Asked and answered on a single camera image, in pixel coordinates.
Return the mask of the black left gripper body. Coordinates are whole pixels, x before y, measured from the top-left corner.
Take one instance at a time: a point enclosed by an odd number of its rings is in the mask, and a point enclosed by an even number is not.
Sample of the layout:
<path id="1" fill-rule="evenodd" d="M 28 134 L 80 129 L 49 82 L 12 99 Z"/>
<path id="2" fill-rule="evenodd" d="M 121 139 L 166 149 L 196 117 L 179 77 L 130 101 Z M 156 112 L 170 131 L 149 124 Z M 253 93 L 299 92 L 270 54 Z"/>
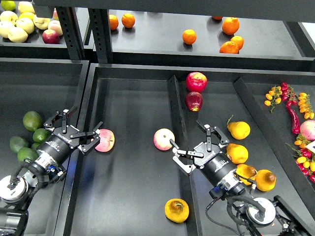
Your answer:
<path id="1" fill-rule="evenodd" d="M 39 157 L 35 163 L 47 170 L 50 166 L 59 167 L 75 151 L 80 150 L 84 155 L 91 152 L 100 143 L 99 135 L 78 139 L 59 138 L 53 133 L 38 147 Z"/>

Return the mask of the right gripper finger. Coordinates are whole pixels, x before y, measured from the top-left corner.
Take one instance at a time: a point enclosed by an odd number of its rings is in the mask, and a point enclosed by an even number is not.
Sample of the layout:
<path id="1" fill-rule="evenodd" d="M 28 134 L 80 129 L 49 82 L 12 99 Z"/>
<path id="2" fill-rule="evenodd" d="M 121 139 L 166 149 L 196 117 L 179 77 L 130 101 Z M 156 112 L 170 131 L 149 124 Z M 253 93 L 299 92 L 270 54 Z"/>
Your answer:
<path id="1" fill-rule="evenodd" d="M 206 150 L 207 151 L 212 151 L 212 140 L 211 140 L 211 127 L 208 124 L 202 124 L 200 121 L 196 121 L 198 127 L 206 134 L 206 141 L 205 141 L 205 145 L 206 145 Z"/>
<path id="2" fill-rule="evenodd" d="M 201 152 L 191 151 L 191 150 L 181 150 L 173 139 L 170 139 L 169 141 L 173 147 L 172 149 L 173 153 L 177 156 L 183 156 L 185 158 L 203 158 L 204 157 L 204 154 Z"/>

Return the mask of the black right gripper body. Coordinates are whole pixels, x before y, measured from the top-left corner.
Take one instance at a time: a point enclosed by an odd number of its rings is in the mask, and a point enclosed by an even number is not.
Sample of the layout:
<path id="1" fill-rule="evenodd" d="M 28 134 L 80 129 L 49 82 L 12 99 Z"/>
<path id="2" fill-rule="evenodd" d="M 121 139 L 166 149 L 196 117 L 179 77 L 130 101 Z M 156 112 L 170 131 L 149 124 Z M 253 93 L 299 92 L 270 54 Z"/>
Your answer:
<path id="1" fill-rule="evenodd" d="M 191 150 L 203 153 L 203 158 L 185 158 L 174 154 L 173 161 L 186 175 L 199 169 L 215 188 L 215 194 L 243 194 L 245 185 L 235 176 L 236 165 L 221 150 L 229 144 L 229 139 L 218 126 L 210 127 L 212 151 L 206 150 L 203 141 Z"/>

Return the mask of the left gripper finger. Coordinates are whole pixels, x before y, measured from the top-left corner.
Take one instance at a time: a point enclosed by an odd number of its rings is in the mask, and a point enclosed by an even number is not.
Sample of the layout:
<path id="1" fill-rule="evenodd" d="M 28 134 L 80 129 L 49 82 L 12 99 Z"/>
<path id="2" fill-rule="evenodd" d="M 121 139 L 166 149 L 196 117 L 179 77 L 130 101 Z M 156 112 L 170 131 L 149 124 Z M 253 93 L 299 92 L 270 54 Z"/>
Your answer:
<path id="1" fill-rule="evenodd" d="M 44 128 L 51 131 L 59 138 L 70 138 L 71 135 L 77 133 L 77 129 L 67 124 L 67 120 L 76 112 L 77 107 L 73 106 L 70 109 L 64 109 L 62 112 L 56 111 L 51 117 L 44 122 Z M 55 127 L 57 120 L 61 119 L 61 126 Z"/>
<path id="2" fill-rule="evenodd" d="M 90 137 L 95 137 L 98 136 L 100 131 L 99 128 L 101 127 L 101 125 L 103 124 L 102 121 L 100 121 L 96 127 L 93 128 L 92 131 L 86 131 L 86 132 L 79 132 L 79 133 L 74 133 L 74 134 L 70 134 L 70 139 L 78 139 L 78 138 L 90 138 Z"/>

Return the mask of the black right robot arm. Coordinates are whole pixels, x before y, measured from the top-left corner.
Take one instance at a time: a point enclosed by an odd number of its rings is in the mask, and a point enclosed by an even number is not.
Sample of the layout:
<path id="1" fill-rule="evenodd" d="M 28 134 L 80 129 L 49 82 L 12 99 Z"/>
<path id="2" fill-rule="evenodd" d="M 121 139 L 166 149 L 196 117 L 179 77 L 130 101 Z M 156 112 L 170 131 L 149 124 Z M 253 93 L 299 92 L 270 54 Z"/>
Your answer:
<path id="1" fill-rule="evenodd" d="M 248 181 L 252 189 L 256 188 L 256 181 L 236 172 L 237 167 L 222 148 L 228 146 L 229 139 L 217 126 L 198 124 L 205 133 L 206 140 L 198 144 L 193 150 L 181 150 L 173 139 L 173 160 L 186 175 L 199 169 L 213 188 L 209 192 L 213 201 L 205 212 L 218 200 L 226 201 L 226 211 L 235 222 L 235 234 L 243 236 L 241 227 L 244 226 L 251 236 L 259 236 L 259 228 L 267 227 L 277 220 L 282 226 L 282 236 L 311 236 L 312 230 L 280 197 L 273 200 L 262 197 L 253 197 L 251 191 L 246 190 L 243 181 Z"/>

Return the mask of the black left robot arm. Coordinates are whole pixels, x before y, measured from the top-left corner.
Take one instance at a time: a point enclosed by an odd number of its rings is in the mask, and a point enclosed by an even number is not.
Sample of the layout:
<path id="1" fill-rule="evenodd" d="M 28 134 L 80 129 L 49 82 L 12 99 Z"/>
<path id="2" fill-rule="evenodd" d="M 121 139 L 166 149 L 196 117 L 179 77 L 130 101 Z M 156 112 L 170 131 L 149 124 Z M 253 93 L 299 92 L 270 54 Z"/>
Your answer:
<path id="1" fill-rule="evenodd" d="M 88 154 L 100 143 L 102 122 L 87 132 L 67 124 L 67 119 L 76 109 L 56 111 L 49 117 L 44 127 L 50 135 L 37 148 L 38 157 L 35 160 L 24 158 L 11 175 L 1 179 L 0 199 L 6 204 L 0 209 L 2 236 L 22 236 L 28 223 L 28 208 L 35 194 L 65 178 L 63 163 L 75 150 Z"/>

